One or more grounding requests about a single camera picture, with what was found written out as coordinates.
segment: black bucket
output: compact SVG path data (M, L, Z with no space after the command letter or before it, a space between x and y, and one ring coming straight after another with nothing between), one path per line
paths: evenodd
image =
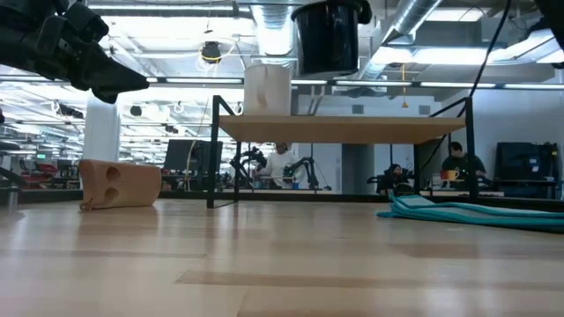
M298 24L300 76L338 77L359 70L358 24L372 20L366 0L328 0L292 13Z

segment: wooden floor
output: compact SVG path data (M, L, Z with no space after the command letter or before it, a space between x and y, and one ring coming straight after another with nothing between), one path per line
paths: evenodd
M564 316L564 237L387 205L163 200L0 217L0 316Z

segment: man in white shirt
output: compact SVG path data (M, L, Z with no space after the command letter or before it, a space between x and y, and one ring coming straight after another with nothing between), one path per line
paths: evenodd
M288 144L276 144L276 151L268 157L266 167L261 169L259 165L256 175L270 175L272 177L270 188L292 189L293 180L283 179L284 167L290 166L297 161L298 158L288 150ZM301 181L303 178L303 166L295 171L294 178L298 183Z

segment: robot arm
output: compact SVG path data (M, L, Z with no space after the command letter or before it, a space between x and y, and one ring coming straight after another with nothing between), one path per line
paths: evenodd
M79 1L68 6L68 0L0 0L0 63L68 80L107 103L120 92L148 88L144 76L98 44L109 31L101 17Z
M300 167L304 166L308 176L309 189L317 189L319 181L315 177L315 161L313 158L302 158L296 163L284 167L284 177L294 177Z
M241 157L249 157L247 159L244 159L241 162ZM242 153L242 155L240 155L240 157L236 156L233 157L233 159L231 159L231 161L229 161L229 164L235 169L235 170L239 170L241 172L241 176L244 178L244 181L246 184L249 184L252 187L252 179L249 175L249 173L247 173L247 170L245 169L245 164L247 164L250 161L257 161L258 164L260 164L263 167L267 166L267 160L264 157L263 153L258 150L256 147L253 147L253 149L251 151L246 151L244 153Z

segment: black metal table frame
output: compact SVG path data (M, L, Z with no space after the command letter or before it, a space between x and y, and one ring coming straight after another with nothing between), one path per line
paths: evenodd
M456 107L460 104L464 103L466 107L466 116L465 116L465 125L466 125L466 147L468 153L468 172L469 172L469 187L470 187L470 202L475 203L476 198L478 197L478 178L476 177L476 167L474 165L474 157L475 157L475 148L474 148L474 115L473 115L473 105L472 105L472 98L462 98L453 104L439 110L438 112L431 114L431 117L435 117L452 107ZM214 208L214 201L216 198L216 178L215 174L217 172L217 164L214 162L218 161L218 138L219 138L219 111L220 107L223 107L229 115L235 115L233 109L221 98L219 95L214 95L211 103L211 151L210 151L210 164L208 170L208 190L207 190L207 199L206 199L206 206L207 208ZM237 141L236 146L236 158L241 156L241 142ZM390 159L393 159L392 154L392 147L390 145ZM415 184L414 189L415 193L420 192L420 166L419 166L419 148L418 145L415 144L413 146L413 164L414 164L414 176L415 176ZM234 179L234 200L233 203L237 203L241 196L239 195L240 189L240 179L241 179L241 171L235 170L235 179Z
M464 123L466 126L466 153L468 156L468 189L469 189L469 203L476 203L476 199L479 194L478 186L478 176L476 176L476 147L474 144L474 104L472 102L472 97L464 97L457 100L450 105L442 108L441 110L429 115L429 117L436 117L453 107L461 105L464 103L466 109L466 116L464 117ZM420 179L420 164L419 164L419 146L417 144L413 145L413 175L415 177L414 189L415 193L420 192L421 179Z

